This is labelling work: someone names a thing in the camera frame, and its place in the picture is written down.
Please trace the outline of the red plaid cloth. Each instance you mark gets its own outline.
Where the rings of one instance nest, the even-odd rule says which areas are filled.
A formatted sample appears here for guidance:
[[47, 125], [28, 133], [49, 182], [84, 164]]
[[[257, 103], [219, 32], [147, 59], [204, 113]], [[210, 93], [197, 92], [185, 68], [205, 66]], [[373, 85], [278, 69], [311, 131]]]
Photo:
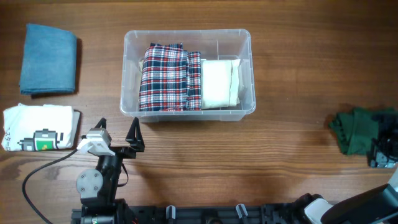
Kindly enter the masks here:
[[189, 52], [181, 43], [152, 43], [145, 51], [140, 111], [200, 111], [201, 90], [200, 52]]

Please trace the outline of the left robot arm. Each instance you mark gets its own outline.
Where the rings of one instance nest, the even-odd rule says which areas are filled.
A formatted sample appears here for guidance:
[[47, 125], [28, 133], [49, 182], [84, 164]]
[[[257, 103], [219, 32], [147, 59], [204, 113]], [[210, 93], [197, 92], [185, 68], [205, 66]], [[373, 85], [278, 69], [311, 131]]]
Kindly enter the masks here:
[[94, 169], [84, 170], [76, 180], [80, 194], [81, 209], [73, 210], [72, 223], [138, 223], [137, 216], [124, 199], [116, 198], [116, 191], [125, 184], [119, 183], [125, 159], [135, 159], [138, 152], [144, 152], [145, 144], [141, 134], [139, 119], [134, 118], [125, 141], [127, 146], [112, 146], [111, 136], [106, 129], [106, 119], [82, 136], [77, 146], [80, 153], [90, 153], [98, 157]]

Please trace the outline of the dark green cloth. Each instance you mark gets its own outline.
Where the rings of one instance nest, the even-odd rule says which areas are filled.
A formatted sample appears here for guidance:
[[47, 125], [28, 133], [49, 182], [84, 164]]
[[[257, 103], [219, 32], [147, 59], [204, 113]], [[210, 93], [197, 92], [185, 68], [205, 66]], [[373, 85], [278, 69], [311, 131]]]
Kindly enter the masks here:
[[397, 110], [354, 108], [349, 113], [337, 113], [328, 126], [337, 137], [341, 153], [363, 156], [370, 152], [372, 140], [377, 138], [379, 132], [379, 123], [372, 117], [383, 114], [397, 115]]

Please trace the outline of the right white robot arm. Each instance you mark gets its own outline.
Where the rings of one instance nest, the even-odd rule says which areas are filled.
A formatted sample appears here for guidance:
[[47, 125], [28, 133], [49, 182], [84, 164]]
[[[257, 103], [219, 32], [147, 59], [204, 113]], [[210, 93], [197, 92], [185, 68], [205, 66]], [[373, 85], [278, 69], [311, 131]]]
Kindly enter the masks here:
[[[356, 108], [338, 113], [329, 123], [340, 151], [366, 156], [374, 169], [397, 168], [397, 111]], [[335, 205], [320, 195], [306, 194], [287, 211], [292, 223], [397, 223], [397, 177]]]

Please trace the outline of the beige cloth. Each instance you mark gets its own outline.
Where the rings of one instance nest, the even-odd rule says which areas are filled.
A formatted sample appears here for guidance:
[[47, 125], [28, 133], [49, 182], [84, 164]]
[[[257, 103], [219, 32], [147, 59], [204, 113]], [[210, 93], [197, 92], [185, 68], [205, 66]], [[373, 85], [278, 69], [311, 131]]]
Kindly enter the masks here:
[[201, 60], [201, 110], [239, 104], [240, 59]]

